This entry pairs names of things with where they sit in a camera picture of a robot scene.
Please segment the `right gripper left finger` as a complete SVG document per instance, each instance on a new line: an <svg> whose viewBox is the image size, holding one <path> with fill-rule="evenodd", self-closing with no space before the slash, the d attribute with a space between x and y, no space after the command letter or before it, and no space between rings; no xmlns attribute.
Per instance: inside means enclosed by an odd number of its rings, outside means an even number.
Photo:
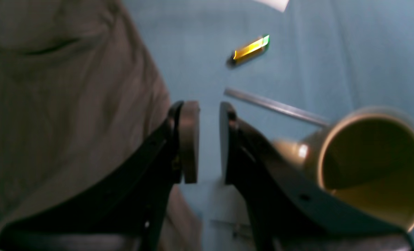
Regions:
<svg viewBox="0 0 414 251"><path fill-rule="evenodd" d="M200 108L174 103L123 164L75 197L0 233L2 251L154 251L169 194L197 182Z"/></svg>

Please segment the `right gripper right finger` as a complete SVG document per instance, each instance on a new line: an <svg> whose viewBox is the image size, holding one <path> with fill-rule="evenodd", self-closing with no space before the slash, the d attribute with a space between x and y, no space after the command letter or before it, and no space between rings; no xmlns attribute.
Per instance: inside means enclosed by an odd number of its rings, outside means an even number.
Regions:
<svg viewBox="0 0 414 251"><path fill-rule="evenodd" d="M243 196L258 251L413 251L409 234L322 191L220 104L224 182Z"/></svg>

